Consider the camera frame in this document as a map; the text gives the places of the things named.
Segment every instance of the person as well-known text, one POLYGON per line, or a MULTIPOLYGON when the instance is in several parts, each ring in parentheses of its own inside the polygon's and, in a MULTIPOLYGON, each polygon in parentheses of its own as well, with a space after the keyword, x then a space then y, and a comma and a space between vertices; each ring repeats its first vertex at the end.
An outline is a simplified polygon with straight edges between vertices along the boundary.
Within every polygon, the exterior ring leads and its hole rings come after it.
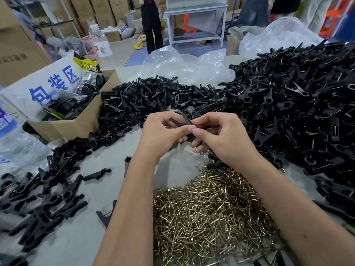
POLYGON ((272 6, 273 0, 245 0, 235 26, 268 26, 272 6))
POLYGON ((275 0, 271 14, 275 14, 274 20, 281 17, 293 17, 300 6, 301 0, 275 0))
POLYGON ((308 0, 300 21, 311 31, 319 34, 332 0, 308 0))
POLYGON ((185 123, 174 112, 147 117, 94 266, 153 265, 154 169, 175 142, 186 141, 191 133, 194 153, 212 149, 249 180, 303 265, 354 264, 355 237, 261 156, 236 114, 209 112, 192 120, 193 125, 167 129, 176 127, 171 119, 185 123))
POLYGON ((137 0, 141 5, 143 31, 147 40, 148 54, 163 47, 163 36, 156 0, 137 0))

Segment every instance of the gray table surface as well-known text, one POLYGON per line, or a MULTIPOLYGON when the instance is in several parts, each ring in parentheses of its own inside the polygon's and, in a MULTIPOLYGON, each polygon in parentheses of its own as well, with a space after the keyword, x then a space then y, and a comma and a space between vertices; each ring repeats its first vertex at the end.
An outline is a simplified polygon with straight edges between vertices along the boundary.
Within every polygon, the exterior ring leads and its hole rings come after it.
MULTIPOLYGON (((238 64, 241 61, 244 61, 241 56, 227 56, 224 65, 228 67, 229 64, 238 64)), ((140 66, 122 67, 117 69, 117 72, 121 82, 125 82, 140 69, 140 66)), ((134 154, 141 132, 142 130, 136 126, 113 146, 102 147, 81 162, 81 170, 74 177, 78 174, 88 175, 103 168, 111 168, 112 172, 99 181, 81 184, 78 194, 85 194, 85 199, 89 201, 88 206, 80 210, 74 218, 64 221, 42 241, 39 248, 29 257, 30 265, 92 265, 105 233, 105 228, 95 211, 102 208, 107 212, 111 210, 112 201, 117 199, 124 179, 124 158, 134 154)), ((184 143, 161 159, 155 170, 154 187, 184 187, 199 174, 196 165, 206 161, 208 161, 206 156, 194 154, 188 143, 184 143)), ((307 196, 322 200, 315 190, 315 183, 303 174, 301 168, 291 164, 285 169, 285 176, 296 183, 307 196)), ((1 220, 5 220, 4 216, 0 216, 0 222, 1 220)), ((14 224, 20 221, 18 217, 11 220, 14 224)), ((21 250, 21 246, 17 245, 20 237, 21 234, 8 237, 1 233, 0 252, 18 254, 21 250)))

